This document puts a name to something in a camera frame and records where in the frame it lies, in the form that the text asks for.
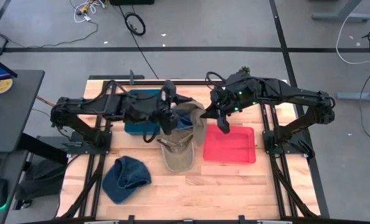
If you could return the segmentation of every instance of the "red tray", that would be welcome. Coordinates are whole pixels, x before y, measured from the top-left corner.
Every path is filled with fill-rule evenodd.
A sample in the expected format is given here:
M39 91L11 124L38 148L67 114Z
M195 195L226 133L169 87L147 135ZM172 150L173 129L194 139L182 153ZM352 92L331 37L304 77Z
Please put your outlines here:
M216 125L207 125L203 158L212 162L254 163L254 130L231 126L230 133L224 134Z

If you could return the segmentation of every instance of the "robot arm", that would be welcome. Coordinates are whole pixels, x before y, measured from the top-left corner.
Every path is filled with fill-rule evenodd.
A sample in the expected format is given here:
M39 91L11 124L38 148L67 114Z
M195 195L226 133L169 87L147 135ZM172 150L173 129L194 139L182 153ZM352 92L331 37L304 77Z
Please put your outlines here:
M77 117L78 114L100 115L107 121L123 121L124 123L151 121L159 123L165 134L171 134L178 120L178 115L171 110L171 103L180 104L192 100L192 98L177 95L175 85L169 80L165 81L158 94L131 94L122 89L123 93L106 95L103 94L105 90L91 100L59 98L51 111L52 125L59 129L63 126L71 127L94 146L104 144L102 131L99 128L91 128Z
M295 133L312 124L328 124L334 120L334 100L323 91L301 90L276 78L252 77L244 68L223 82L223 85L216 85L210 92L211 105L201 117L217 119L217 125L224 133L230 131L226 116L242 112L244 108L256 103L309 106L303 116L274 129L277 143L288 141Z

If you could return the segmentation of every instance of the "metal frame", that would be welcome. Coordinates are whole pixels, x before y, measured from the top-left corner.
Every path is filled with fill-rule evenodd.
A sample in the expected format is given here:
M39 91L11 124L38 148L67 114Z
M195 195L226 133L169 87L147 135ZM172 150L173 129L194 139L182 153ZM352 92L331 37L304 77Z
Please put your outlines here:
M133 85L162 85L164 80L132 80L131 81ZM205 81L203 80L173 80L175 85L205 85ZM120 80L118 81L117 84L120 85L130 85L129 80L123 81ZM264 129L265 131L269 131L269 123L268 123L268 115L267 115L267 110L265 108L265 105L260 105L261 106L261 112L262 112L262 119L263 119L263 124L264 124ZM274 106L270 106L271 110L271 115L273 119L273 124L274 126L278 125L278 118L276 114L276 109ZM101 118L97 118L96 126L100 125ZM95 156L90 155L90 160L88 161L88 167L87 167L87 173L86 173L86 182L90 181L91 177L91 172L92 172L92 167L93 167L93 160ZM282 170L283 174L288 182L290 182L290 176L288 173L288 166L287 166L287 161L286 161L286 155L282 154L280 157L281 160L281 165L282 165ZM316 166L311 166L311 162L315 161L312 159L307 159L310 169L311 169L311 177L313 179L313 184L315 188L322 188L322 186L317 186L316 184L321 184L320 180L314 181L314 179L319 178L319 172ZM101 155L99 159L99 165L104 165L105 162L105 155ZM118 224L118 223L124 223L124 224L158 224L158 223L183 223L183 224L192 224L192 223L197 223L197 224L235 224L235 223L241 223L241 224L249 224L249 223L259 223L259 224L264 224L264 223L269 223L269 224L287 224L287 223L355 223L355 224L360 224L360 223L368 223L368 222L361 222L361 221L353 221L353 220L334 220L330 219L328 217L319 217L319 218L312 218L312 217L297 217L297 210L294 205L294 202L292 198L290 198L289 194L289 202L290 202L290 211L291 211L291 216L288 216L285 212L285 206L283 204L283 195L281 191L281 186L279 180L273 175L273 180L274 180L274 185L275 185L275 193L277 195L277 201L278 201L278 210L280 214L280 220L246 220L244 215L239 215L238 220L135 220L135 216L130 215L127 220L96 220L97 216L97 208L98 208L98 199L99 199L99 193L100 193L100 187L101 187L101 182L102 180L102 173L97 177L97 181L95 182L95 191L94 191L94 196L93 196L93 202L92 202L92 211L90 216L85 216L85 207L87 205L87 197L83 199L82 202L82 207L80 208L80 213L78 214L77 218L73 217L67 217L63 219L55 219L55 220L49 220L49 221L44 221L44 222L34 222L32 224Z
M359 101L370 101L370 93L337 93L337 99L339 100L357 100Z
M115 79L115 78L119 78L119 77L122 78L122 76L117 76L117 77L112 76L110 78ZM175 85L206 85L206 82L204 80L172 80L172 81ZM150 86L153 86L153 85L162 85L163 82L164 82L164 80L126 80L126 81L120 80L120 81L117 81L117 84L119 84L119 85L130 85L130 83L132 83L132 85L150 85ZM274 122L274 126L278 126L279 122L278 122L278 117L277 117L277 114L276 114L275 107L270 106L270 109L271 109L271 113L272 113L272 119L273 119L273 122ZM266 131L269 131L270 128L269 128L267 110L265 109L265 105L261 105L261 111L262 111L262 119L263 119L263 123L264 123L264 129ZM100 125L100 120L99 119L97 119L96 126L97 125ZM286 156L282 155L280 160L281 160L283 174L284 174L286 180L288 182L291 182L289 171L288 171L288 166L287 166L287 161L286 161ZM88 167L87 167L87 173L86 173L86 181L88 181L87 180L87 176L89 175L88 170L91 171L92 167L93 167L93 161L89 161L88 162ZM273 175L273 181L274 181L274 186L275 186L275 193L277 195L279 214L280 214L280 217L285 217L286 212L285 212L285 206L284 206L284 203L283 203L283 195L282 195L282 190L281 190L281 186L280 186L280 181L274 175ZM92 203L92 208L97 207L98 201L95 200L95 198L97 196L99 197L100 185L101 185L101 182L96 182L95 193L98 191L98 195L94 194L94 200L93 200L93 203ZM296 217L297 216L297 209L296 209L295 203L291 199L290 195L288 195L288 198L289 198L289 202L290 202L291 215L292 215L292 217Z
M343 22L347 16L349 22L366 22L370 20L370 14L353 13L354 9L362 0L348 0L348 2L337 12L314 12L312 19L325 19Z

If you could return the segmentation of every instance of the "wooden table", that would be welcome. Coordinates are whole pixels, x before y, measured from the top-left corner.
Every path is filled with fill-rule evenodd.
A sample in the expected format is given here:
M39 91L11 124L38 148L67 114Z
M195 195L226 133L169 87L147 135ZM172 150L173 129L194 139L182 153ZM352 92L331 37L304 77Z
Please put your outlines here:
M89 80L84 98L97 96L102 84L103 80ZM124 87L126 90L161 88L151 85ZM205 85L177 85L177 91L181 95L193 97L205 107L210 104L210 89ZM293 105L284 103L277 106L277 116L282 125L296 119ZM268 117L272 129L272 119ZM81 118L88 125L95 125L94 116ZM236 220L239 215L253 220L280 218L270 160L263 146L260 105L246 108L242 113L235 113L228 119L231 125L254 129L256 162L250 165L206 162L203 161L202 147L197 147L192 169L181 173L167 170L160 145L156 141L147 144L141 136L125 133L122 122L113 123L111 151L105 160L104 174L115 159L130 156L145 163L152 175L152 184L139 189L125 203L119 205L114 204L101 189L97 220L127 220L129 215L135 215L137 220ZM215 124L216 120L208 120L208 123ZM80 156L67 169L60 194L58 216L67 211L83 189L88 157ZM287 154L286 157L293 188L310 210L319 214L306 159L301 154ZM282 191L285 209L287 215L290 215L283 187ZM93 190L88 196L86 215L90 212L92 195Z

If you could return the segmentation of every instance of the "khaki hat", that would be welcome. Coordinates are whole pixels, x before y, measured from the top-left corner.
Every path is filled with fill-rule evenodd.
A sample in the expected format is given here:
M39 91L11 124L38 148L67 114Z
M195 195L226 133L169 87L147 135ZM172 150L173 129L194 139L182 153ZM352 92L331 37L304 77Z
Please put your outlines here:
M194 146L192 140L201 146L206 136L207 120L200 118L205 113L201 103L191 101L173 107L173 110L189 110L192 129L172 130L171 135L160 135L157 141L161 145L163 159L169 170L184 172L193 166Z

